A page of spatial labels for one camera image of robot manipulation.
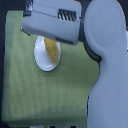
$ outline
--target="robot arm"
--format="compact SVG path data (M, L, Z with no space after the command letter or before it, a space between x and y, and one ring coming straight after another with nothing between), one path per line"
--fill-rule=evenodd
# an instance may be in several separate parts
M126 25L117 0L92 0L89 6L72 0L27 0L22 31L71 45L83 41L89 55L101 61L89 93L88 128L128 128Z

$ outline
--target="green towel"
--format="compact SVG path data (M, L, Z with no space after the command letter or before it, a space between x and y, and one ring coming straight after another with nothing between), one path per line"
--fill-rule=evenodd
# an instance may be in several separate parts
M58 66L42 71L34 58L38 36L20 31L22 13L10 11L6 18L3 122L12 127L86 125L87 97L98 77L98 64L83 43L61 44Z

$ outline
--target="yellow food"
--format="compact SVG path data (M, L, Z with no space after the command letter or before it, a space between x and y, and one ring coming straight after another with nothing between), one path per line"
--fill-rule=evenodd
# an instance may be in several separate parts
M57 63L57 46L56 42L48 38L44 38L45 49L48 52L53 63Z

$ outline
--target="white plate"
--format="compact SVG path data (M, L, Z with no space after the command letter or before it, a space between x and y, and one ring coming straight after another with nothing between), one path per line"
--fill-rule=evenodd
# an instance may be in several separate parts
M56 45L58 52L58 56L57 56L57 64L58 64L61 55L61 46L59 42L56 42ZM34 55L37 65L44 71L51 71L57 66L57 64L52 62L51 58L49 57L45 49L43 36L39 36L36 40Z

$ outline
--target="gray robot arm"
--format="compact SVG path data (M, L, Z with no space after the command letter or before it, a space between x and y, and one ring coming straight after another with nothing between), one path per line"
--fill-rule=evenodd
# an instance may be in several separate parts
M117 0L92 0L86 7L72 0L27 1L25 33L71 45L81 40L100 62L99 78L89 93L88 128L128 128L126 24Z

